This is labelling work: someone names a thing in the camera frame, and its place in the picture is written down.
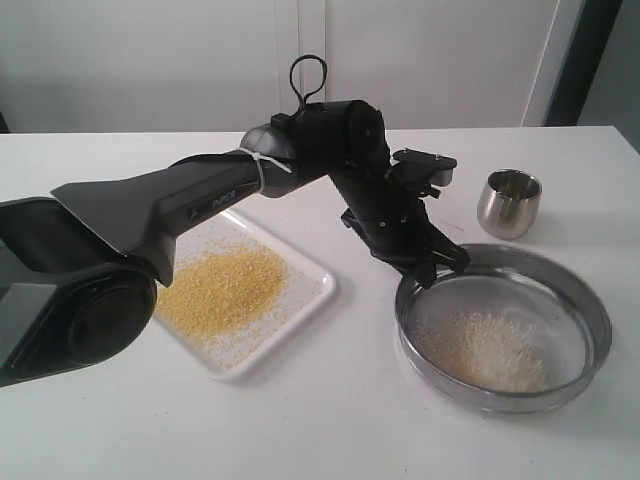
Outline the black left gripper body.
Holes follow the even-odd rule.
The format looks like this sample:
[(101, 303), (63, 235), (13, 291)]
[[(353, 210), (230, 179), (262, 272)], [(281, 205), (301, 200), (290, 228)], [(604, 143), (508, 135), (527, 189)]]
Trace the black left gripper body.
[(397, 270), (453, 266), (453, 243), (430, 222), (421, 200), (385, 199), (371, 192), (341, 196), (347, 204), (343, 223), (374, 258)]

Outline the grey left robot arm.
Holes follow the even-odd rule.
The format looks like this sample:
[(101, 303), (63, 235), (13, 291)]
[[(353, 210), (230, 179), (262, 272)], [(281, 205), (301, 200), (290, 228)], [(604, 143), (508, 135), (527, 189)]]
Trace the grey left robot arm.
[(391, 152), (381, 112), (362, 100), (301, 103), (221, 154), (196, 154), (123, 180), (68, 183), (1, 206), (1, 383), (103, 362), (148, 324), (173, 280), (179, 236), (245, 198), (279, 198), (329, 177), (342, 222), (372, 256), (431, 286), (470, 262), (423, 200), (456, 161)]

